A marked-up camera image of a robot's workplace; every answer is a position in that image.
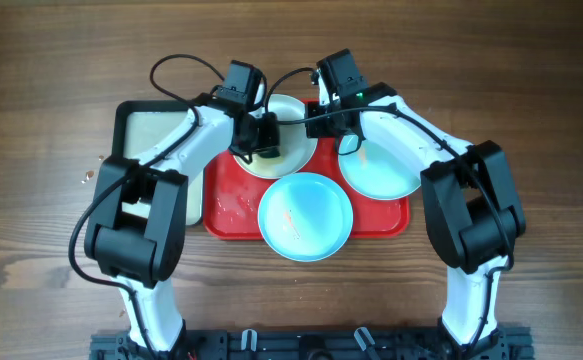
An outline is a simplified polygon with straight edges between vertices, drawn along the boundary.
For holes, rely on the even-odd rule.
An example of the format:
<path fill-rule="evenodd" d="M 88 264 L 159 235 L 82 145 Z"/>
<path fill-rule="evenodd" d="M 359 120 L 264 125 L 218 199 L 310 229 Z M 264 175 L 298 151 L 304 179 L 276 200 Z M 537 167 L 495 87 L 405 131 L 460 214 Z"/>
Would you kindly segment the white plate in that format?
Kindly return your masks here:
<path fill-rule="evenodd" d="M 306 115 L 303 102 L 283 94 L 272 95 L 269 110 L 283 122 L 304 119 Z M 280 157 L 264 159 L 255 155 L 250 164 L 237 157 L 234 160 L 247 173 L 263 179 L 278 179 L 299 171 L 313 156 L 318 140 L 307 137 L 304 124 L 282 125 L 279 130 Z"/>

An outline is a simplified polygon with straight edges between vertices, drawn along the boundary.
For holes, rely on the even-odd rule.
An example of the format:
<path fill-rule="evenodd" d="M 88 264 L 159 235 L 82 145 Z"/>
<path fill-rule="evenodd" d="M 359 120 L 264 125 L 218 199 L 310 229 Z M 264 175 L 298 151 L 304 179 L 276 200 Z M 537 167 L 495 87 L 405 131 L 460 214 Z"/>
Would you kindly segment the light blue plate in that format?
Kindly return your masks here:
<path fill-rule="evenodd" d="M 297 262 L 320 261 L 339 251 L 352 233 L 353 220 L 351 201 L 340 185 L 307 172 L 275 181 L 257 213 L 267 245 Z"/>

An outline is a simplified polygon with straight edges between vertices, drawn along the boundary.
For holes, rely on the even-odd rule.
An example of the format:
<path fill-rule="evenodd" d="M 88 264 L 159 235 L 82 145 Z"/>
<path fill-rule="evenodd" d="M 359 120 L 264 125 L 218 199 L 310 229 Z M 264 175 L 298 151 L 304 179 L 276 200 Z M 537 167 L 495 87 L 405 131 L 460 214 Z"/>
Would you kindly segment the green yellow sponge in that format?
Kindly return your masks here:
<path fill-rule="evenodd" d="M 277 146 L 261 149 L 258 155 L 264 159 L 273 159 L 281 156 L 280 150 Z"/>

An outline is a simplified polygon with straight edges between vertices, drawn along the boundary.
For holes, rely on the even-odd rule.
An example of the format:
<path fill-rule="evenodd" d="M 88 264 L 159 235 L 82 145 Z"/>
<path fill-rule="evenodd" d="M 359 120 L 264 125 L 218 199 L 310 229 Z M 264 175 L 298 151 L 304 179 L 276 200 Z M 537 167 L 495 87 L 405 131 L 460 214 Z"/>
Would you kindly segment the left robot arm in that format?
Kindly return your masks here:
<path fill-rule="evenodd" d="M 99 284 L 125 297 L 130 353 L 174 358 L 186 341 L 171 276 L 184 246 L 189 181 L 225 151 L 248 159 L 278 146 L 277 116 L 251 99 L 211 94 L 185 103 L 125 102 L 117 113 L 139 117 L 136 137 L 150 136 L 153 127 L 169 130 L 137 154 L 114 153 L 103 162 L 73 233 L 85 236 L 85 255 L 104 275 Z"/>

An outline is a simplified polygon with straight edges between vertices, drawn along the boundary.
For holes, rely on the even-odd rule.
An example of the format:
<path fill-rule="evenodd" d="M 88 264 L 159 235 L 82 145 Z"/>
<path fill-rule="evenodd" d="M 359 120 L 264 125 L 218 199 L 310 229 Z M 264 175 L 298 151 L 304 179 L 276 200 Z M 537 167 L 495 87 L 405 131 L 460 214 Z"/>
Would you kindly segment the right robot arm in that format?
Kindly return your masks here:
<path fill-rule="evenodd" d="M 377 144 L 418 176 L 426 231 L 447 266 L 441 324 L 463 355 L 485 348 L 497 332 L 499 277 L 512 269 L 515 241 L 526 229 L 504 151 L 444 132 L 385 83 L 346 91 L 316 84 L 321 110 L 309 124 Z"/>

